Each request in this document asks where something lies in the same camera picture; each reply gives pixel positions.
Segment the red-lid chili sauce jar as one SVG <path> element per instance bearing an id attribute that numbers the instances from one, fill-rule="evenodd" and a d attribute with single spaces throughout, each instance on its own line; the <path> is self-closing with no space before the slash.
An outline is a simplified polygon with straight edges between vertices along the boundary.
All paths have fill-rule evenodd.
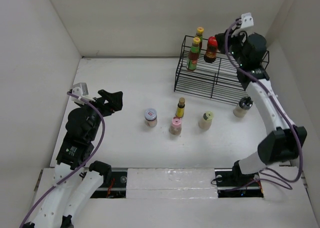
<path id="1" fill-rule="evenodd" d="M 218 43 L 215 36 L 209 37 L 207 41 L 207 48 L 206 52 L 204 54 L 204 60 L 207 63 L 213 63 L 216 60 L 217 55 L 217 49 L 218 49 Z"/>

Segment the yellow-capped green-label sauce bottle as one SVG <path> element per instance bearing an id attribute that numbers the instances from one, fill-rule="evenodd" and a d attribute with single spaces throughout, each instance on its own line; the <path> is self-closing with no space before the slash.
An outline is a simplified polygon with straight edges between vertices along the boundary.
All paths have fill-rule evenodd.
<path id="1" fill-rule="evenodd" d="M 200 54 L 200 43 L 201 39 L 198 37 L 194 37 L 192 41 L 192 45 L 190 47 L 190 51 L 188 53 L 186 68 L 188 71 L 194 71 L 197 66 L 197 61 Z"/>

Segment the white-lid glass jar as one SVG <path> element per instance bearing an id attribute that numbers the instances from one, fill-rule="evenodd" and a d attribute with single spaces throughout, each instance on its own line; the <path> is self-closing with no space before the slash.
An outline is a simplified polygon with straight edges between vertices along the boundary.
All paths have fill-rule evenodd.
<path id="1" fill-rule="evenodd" d="M 144 113 L 145 123 L 149 127 L 155 127 L 157 125 L 158 114 L 153 108 L 148 108 Z"/>

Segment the black-lid glass grinder jar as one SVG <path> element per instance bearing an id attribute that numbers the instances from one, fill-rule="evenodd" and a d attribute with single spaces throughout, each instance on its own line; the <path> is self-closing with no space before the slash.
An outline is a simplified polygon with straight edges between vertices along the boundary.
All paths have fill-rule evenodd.
<path id="1" fill-rule="evenodd" d="M 238 118 L 243 118 L 252 108 L 253 101 L 251 97 L 243 97 L 233 110 L 233 114 Z"/>

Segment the pale green-lid shaker jar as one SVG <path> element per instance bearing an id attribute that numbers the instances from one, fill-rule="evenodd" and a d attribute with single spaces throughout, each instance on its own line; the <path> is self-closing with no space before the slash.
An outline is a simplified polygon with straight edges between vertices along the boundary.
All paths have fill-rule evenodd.
<path id="1" fill-rule="evenodd" d="M 211 111 L 206 111 L 198 122 L 198 126 L 203 130 L 208 130 L 212 125 L 214 114 Z"/>

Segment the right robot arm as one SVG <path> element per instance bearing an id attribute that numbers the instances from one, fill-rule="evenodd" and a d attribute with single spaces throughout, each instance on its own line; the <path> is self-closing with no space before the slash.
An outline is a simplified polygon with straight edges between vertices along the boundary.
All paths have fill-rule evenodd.
<path id="1" fill-rule="evenodd" d="M 301 177 L 303 171 L 302 146 L 307 137 L 303 126 L 296 126 L 280 105 L 273 92 L 269 75 L 262 65 L 266 53 L 266 40 L 257 33 L 243 38 L 241 35 L 225 35 L 225 53 L 237 70 L 237 77 L 243 89 L 253 99 L 265 125 L 267 136 L 258 144 L 257 151 L 234 163 L 231 179 L 243 185 L 251 176 L 254 182 L 261 181 L 257 173 L 270 170 L 266 182 L 285 189 Z M 299 160 L 297 176 L 289 180 L 270 169 L 274 163 Z"/>

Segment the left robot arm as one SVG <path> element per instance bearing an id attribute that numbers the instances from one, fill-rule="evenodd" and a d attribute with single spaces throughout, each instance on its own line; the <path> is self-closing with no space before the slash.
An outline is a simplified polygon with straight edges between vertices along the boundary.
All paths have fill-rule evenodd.
<path id="1" fill-rule="evenodd" d="M 71 228 L 73 220 L 100 186 L 113 183 L 109 164 L 94 161 L 111 132 L 107 147 L 116 164 L 135 168 L 157 168 L 178 165 L 173 147 L 151 131 L 155 118 L 145 118 L 146 130 L 139 135 L 138 114 L 151 95 L 142 91 L 100 90 L 91 98 L 85 83 L 76 84 L 68 96 L 77 104 L 67 118 L 66 134 L 56 157 L 53 184 L 33 205 L 38 214 L 25 217 L 23 228 Z"/>

